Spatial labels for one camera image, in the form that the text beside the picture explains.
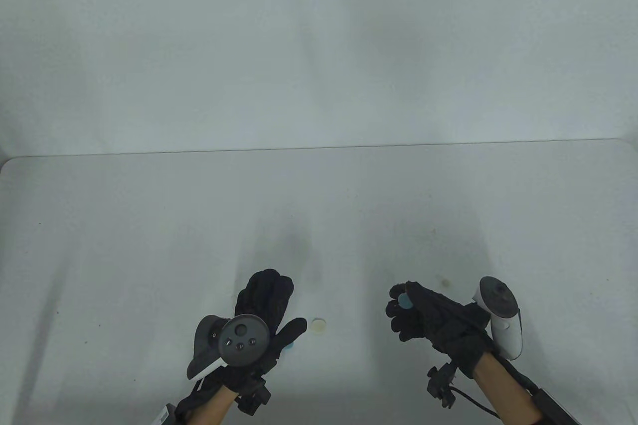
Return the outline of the person's left hand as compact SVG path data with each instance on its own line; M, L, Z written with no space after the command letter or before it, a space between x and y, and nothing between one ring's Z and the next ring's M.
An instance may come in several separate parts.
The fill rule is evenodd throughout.
M245 367L226 366L216 371L221 384L238 396L250 395L258 380L276 366L281 352L307 331L307 320L302 317L281 325L293 292L292 279L274 269L256 272L239 292L235 315L259 317L268 327L270 342L257 362Z

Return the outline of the person's right hand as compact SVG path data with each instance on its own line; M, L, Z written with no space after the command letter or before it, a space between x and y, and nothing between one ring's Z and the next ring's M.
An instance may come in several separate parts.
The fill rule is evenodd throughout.
M385 313L399 340L429 340L469 379L481 358L496 352L485 331L486 317L476 304L462 305L418 282L395 284L389 296Z

